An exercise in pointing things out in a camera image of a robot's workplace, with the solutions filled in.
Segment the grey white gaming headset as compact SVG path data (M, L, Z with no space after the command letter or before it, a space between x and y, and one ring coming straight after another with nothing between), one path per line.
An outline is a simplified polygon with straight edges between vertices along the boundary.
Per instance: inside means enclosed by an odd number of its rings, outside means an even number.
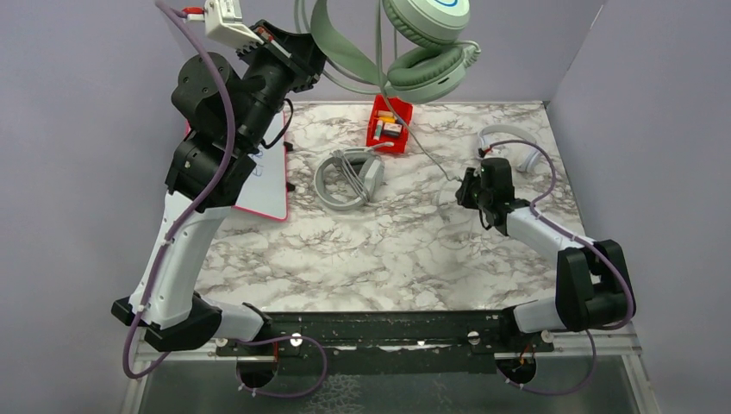
M354 191L355 198L339 200L326 189L325 170L333 166ZM347 147L332 151L316 168L316 195L326 207L336 211L355 210L370 203L384 182L385 164L375 147Z

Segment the green headphones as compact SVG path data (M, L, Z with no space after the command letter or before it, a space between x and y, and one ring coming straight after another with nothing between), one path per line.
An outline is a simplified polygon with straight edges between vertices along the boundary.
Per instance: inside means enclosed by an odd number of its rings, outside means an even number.
M328 2L294 3L297 31L314 37L325 54L324 77L340 88L426 104L457 89L478 61L479 44L460 37L470 2L390 0L375 7L376 51L369 57L332 23Z

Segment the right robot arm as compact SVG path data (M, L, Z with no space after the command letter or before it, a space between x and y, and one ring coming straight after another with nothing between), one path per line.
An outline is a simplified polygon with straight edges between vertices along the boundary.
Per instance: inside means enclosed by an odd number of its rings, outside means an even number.
M517 351L543 330L579 332L617 328L636 312L621 246L594 241L550 221L528 200L515 196L512 168L504 158L468 167L455 192L458 205L478 212L486 229L518 240L553 264L555 293L505 309L499 343Z

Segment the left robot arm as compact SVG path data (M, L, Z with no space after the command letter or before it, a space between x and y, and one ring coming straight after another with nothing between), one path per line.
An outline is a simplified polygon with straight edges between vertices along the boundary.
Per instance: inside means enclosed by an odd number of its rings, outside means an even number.
M253 26L259 44L239 52L238 74L219 53L189 58L178 73L172 104L189 132L166 175L159 242L134 293L111 312L146 329L160 352L193 350L214 338L238 340L250 354L267 350L270 318L251 304L226 304L195 289L212 239L253 173L253 155L291 92L310 90L325 54L310 34L267 21Z

